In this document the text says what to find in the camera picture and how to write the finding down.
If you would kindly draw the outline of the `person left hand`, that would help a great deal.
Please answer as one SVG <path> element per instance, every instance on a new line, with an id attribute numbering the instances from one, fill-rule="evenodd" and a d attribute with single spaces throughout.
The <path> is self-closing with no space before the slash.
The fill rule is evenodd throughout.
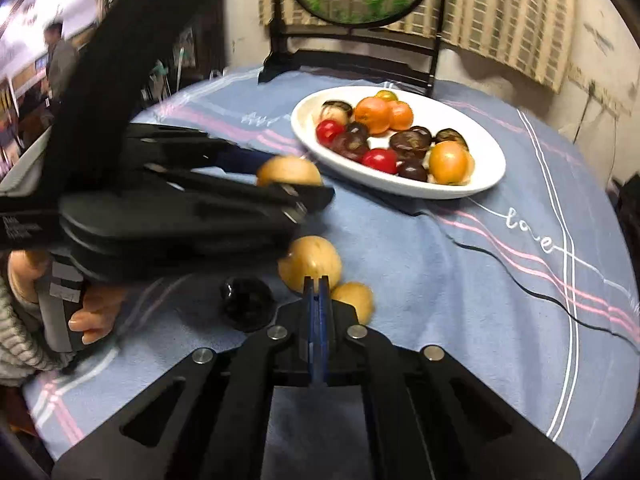
<path id="1" fill-rule="evenodd" d="M 16 250 L 9 254 L 8 280 L 12 294 L 33 316 L 40 314 L 37 284 L 49 266 L 49 254 L 41 250 Z M 115 325 L 126 292 L 117 286 L 91 286 L 85 293 L 82 308 L 68 321 L 68 328 L 74 333 L 82 333 L 85 346 L 103 339 Z"/>

